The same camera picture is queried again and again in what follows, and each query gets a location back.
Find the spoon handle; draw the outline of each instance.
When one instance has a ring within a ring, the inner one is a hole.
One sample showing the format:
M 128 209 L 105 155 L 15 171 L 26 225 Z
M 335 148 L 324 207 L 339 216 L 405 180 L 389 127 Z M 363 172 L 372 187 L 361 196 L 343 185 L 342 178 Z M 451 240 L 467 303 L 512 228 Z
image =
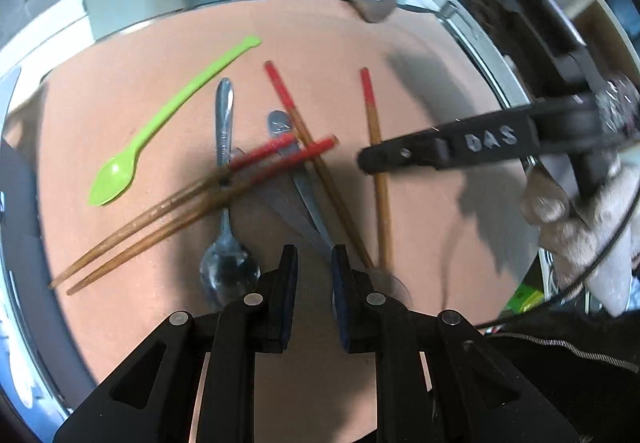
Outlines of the spoon handle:
M 218 166 L 231 161 L 232 122 L 234 117 L 234 89 L 228 78 L 223 78 L 216 91 L 216 156 Z M 223 208 L 220 219 L 221 235 L 231 236 L 229 209 Z
M 184 86 L 178 94 L 164 104 L 158 113 L 140 130 L 129 143 L 129 149 L 133 152 L 140 150 L 144 144 L 161 128 L 166 121 L 171 118 L 184 102 L 189 100 L 197 90 L 210 81 L 216 74 L 220 73 L 231 62 L 251 48 L 260 45 L 260 39 L 255 36 L 248 36 L 241 44 L 229 49 L 218 60 L 213 62 L 202 73 L 198 74 L 191 82 Z

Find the spoon bowl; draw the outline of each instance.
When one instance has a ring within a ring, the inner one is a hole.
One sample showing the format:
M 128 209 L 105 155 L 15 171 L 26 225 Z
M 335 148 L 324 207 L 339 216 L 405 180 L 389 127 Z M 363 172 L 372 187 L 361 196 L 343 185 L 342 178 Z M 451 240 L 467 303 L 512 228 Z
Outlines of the spoon bowl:
M 229 302 L 254 291 L 260 277 L 253 255 L 233 241 L 213 243 L 200 263 L 200 281 L 214 311 L 221 311 Z
M 89 191 L 89 204 L 100 206 L 124 192 L 136 171 L 136 152 L 125 149 L 116 154 L 98 171 Z

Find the red-tipped chopstick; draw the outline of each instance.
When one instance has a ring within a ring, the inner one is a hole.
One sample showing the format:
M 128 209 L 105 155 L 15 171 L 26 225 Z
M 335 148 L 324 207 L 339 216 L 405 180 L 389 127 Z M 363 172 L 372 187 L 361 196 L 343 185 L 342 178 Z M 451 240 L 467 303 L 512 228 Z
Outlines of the red-tipped chopstick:
M 289 114 L 293 126 L 300 134 L 302 143 L 306 146 L 312 144 L 313 138 L 309 133 L 308 128 L 306 127 L 305 121 L 302 119 L 302 116 L 300 116 L 296 105 L 293 103 L 293 98 L 291 98 L 291 95 L 287 90 L 287 87 L 284 85 L 280 74 L 273 65 L 273 62 L 265 62 L 264 69 L 267 71 L 267 74 L 269 75 L 269 78 L 271 80 L 271 84 L 273 84 L 273 88 L 276 90 L 276 93 L 278 94 L 282 105 Z M 364 241 L 358 233 L 358 227 L 356 226 L 353 217 L 351 217 L 351 213 L 349 212 L 347 204 L 342 199 L 342 195 L 340 195 L 340 191 L 335 184 L 334 178 L 332 177 L 329 168 L 320 157 L 315 158 L 313 163 L 320 181 L 322 182 L 322 186 L 324 187 L 324 191 L 329 196 L 329 199 L 331 200 L 335 211 L 338 214 L 338 218 L 340 219 L 342 227 L 344 228 L 344 231 L 346 232 L 351 243 L 356 249 L 362 263 L 365 267 L 373 267 L 373 261 L 369 256 L 367 247 L 364 245 Z
M 378 108 L 373 94 L 371 76 L 367 68 L 360 70 L 364 103 L 367 111 L 367 126 L 369 128 L 369 142 L 377 145 L 382 141 L 380 134 L 380 121 L 378 120 Z M 378 217 L 378 265 L 391 269 L 393 264 L 393 252 L 391 245 L 391 209 L 389 206 L 389 190 L 386 174 L 373 176 L 374 192 L 376 195 L 376 215 Z
M 133 259 L 136 255 L 142 253 L 151 246 L 156 245 L 163 239 L 166 239 L 167 237 L 174 235 L 174 233 L 195 223 L 210 211 L 227 206 L 231 200 L 248 192 L 255 185 L 259 185 L 281 172 L 286 172 L 296 165 L 304 163 L 309 159 L 313 159 L 321 153 L 335 147 L 337 144 L 338 140 L 335 136 L 327 137 L 317 143 L 310 144 L 306 149 L 300 152 L 287 156 L 286 158 L 261 169 L 247 181 L 234 183 L 230 187 L 223 188 L 216 193 L 207 195 L 203 200 L 198 202 L 195 206 L 192 206 L 191 209 L 187 210 L 184 214 L 170 220 L 155 232 L 150 233 L 134 245 L 129 246 L 129 248 L 124 250 L 122 253 L 117 254 L 110 261 L 102 264 L 98 269 L 94 270 L 80 282 L 69 288 L 66 294 L 73 295 L 73 293 L 80 291 L 95 280 L 100 279 L 103 275 L 106 275 L 121 264 Z
M 53 279 L 49 284 L 49 288 L 53 289 L 56 286 L 60 285 L 66 279 L 77 273 L 90 262 L 95 261 L 95 259 L 105 254 L 114 246 L 119 245 L 119 243 L 121 243 L 134 233 L 139 232 L 147 225 L 150 225 L 156 219 L 159 219 L 172 210 L 175 210 L 181 204 L 186 203 L 187 201 L 196 197 L 196 195 L 200 194 L 207 188 L 212 187 L 219 181 L 228 179 L 231 174 L 275 154 L 282 147 L 286 147 L 287 145 L 290 145 L 295 141 L 296 136 L 294 134 L 282 134 L 281 136 L 278 136 L 277 138 L 271 139 L 267 143 L 260 145 L 260 147 L 250 150 L 244 155 L 234 157 L 231 160 L 231 163 L 229 163 L 228 165 L 217 167 L 209 176 L 194 181 L 187 188 L 178 190 L 172 196 L 166 198 L 161 203 L 155 204 L 146 212 L 143 212 L 138 217 L 130 220 L 120 229 L 117 229 L 115 232 L 111 233 L 110 236 L 98 243 L 98 245 L 94 246 L 82 257 L 80 257 L 80 259 L 66 268 L 60 275 L 55 277 L 55 279 Z

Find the green plastic spoon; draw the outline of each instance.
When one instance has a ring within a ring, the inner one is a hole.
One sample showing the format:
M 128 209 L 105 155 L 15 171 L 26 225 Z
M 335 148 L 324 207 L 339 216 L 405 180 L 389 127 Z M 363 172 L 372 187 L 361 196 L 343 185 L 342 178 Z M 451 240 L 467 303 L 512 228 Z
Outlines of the green plastic spoon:
M 169 100 L 151 121 L 136 134 L 136 137 L 131 140 L 125 149 L 111 158 L 98 171 L 94 184 L 89 192 L 89 204 L 93 206 L 106 204 L 124 192 L 133 180 L 140 150 L 156 131 L 162 127 L 166 121 L 171 118 L 173 113 L 178 110 L 184 102 L 189 100 L 198 89 L 209 82 L 210 79 L 220 73 L 220 71 L 240 55 L 259 45 L 260 39 L 258 37 L 249 36 L 245 38 L 240 45 L 227 51 Z

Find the metal spoon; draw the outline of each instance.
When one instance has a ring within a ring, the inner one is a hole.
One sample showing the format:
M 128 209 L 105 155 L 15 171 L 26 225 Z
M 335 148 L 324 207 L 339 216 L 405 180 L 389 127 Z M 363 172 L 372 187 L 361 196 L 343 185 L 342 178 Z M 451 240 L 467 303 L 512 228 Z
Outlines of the metal spoon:
M 218 165 L 231 156 L 231 125 L 234 92 L 228 78 L 223 78 L 216 92 L 216 153 Z M 215 311 L 229 302 L 251 293 L 260 277 L 255 259 L 231 233 L 229 210 L 222 210 L 220 235 L 209 246 L 200 262 L 200 281 Z

